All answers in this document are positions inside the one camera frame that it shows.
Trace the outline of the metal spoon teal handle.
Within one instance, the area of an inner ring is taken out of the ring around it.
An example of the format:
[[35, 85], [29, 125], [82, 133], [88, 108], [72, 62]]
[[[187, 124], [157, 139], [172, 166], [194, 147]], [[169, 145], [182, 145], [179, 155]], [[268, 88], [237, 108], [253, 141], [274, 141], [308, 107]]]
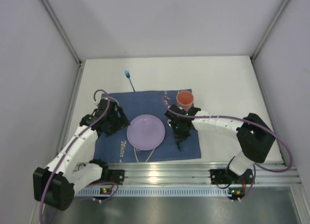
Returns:
[[[171, 120], [170, 120], [170, 119], [167, 120], [167, 124], [168, 124], [168, 126], [170, 127], [170, 129], [173, 131], [172, 125], [171, 125]], [[176, 140], [175, 140], [175, 143], [176, 143], [176, 146], [177, 146], [178, 150], [181, 152], [181, 151], [182, 151], [182, 148], [181, 148], [181, 146], [180, 146], [180, 143], [179, 143], [179, 142], [176, 142]]]

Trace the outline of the orange plastic cup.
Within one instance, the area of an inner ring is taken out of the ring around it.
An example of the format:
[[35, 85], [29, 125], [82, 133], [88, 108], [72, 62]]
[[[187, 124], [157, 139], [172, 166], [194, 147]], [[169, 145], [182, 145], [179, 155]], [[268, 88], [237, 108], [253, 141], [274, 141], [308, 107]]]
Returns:
[[176, 96], [177, 106], [185, 111], [188, 111], [194, 102], [194, 96], [190, 91], [179, 91]]

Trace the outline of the purple plastic plate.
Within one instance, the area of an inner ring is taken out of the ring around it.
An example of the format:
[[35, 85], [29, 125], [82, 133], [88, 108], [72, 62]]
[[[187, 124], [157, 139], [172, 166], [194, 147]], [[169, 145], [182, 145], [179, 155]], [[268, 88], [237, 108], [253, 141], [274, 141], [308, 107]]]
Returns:
[[140, 115], [130, 122], [126, 136], [134, 148], [142, 151], [153, 150], [163, 142], [165, 126], [156, 116]]

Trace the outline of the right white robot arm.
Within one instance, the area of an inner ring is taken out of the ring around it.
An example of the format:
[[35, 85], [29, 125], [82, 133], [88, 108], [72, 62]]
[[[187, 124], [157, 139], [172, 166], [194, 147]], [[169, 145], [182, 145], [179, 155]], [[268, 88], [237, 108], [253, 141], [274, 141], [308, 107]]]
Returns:
[[270, 128], [254, 113], [240, 119], [211, 114], [197, 107], [185, 111], [171, 105], [165, 116], [176, 143], [188, 139], [191, 130], [221, 134], [237, 141], [241, 150], [226, 167], [226, 173], [232, 178], [242, 176], [255, 163], [264, 163], [275, 142]]

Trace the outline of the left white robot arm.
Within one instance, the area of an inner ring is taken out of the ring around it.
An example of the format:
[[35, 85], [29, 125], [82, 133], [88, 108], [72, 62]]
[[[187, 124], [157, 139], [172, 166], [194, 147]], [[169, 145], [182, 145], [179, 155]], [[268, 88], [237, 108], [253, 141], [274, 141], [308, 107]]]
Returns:
[[45, 167], [33, 173], [34, 199], [58, 210], [66, 210], [75, 195], [90, 184], [111, 182], [106, 162], [95, 159], [95, 144], [129, 125], [115, 100], [103, 98], [97, 108], [81, 119], [64, 149]]

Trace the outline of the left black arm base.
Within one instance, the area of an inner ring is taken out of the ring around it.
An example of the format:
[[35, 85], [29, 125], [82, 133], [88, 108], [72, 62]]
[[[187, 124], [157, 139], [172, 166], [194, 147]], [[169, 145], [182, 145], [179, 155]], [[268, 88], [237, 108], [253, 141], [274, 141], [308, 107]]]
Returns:
[[114, 182], [114, 183], [117, 183], [118, 185], [122, 185], [124, 178], [125, 178], [124, 174], [125, 174], [124, 170], [107, 169], [103, 172], [101, 181], [102, 182]]

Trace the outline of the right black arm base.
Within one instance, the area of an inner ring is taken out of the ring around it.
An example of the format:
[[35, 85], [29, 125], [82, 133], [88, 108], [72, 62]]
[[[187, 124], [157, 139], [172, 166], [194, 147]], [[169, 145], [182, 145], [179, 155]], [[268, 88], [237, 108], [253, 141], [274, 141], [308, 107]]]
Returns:
[[238, 176], [230, 170], [210, 169], [210, 177], [212, 185], [242, 185], [251, 184], [254, 179], [254, 173], [251, 169], [247, 169], [242, 175]]

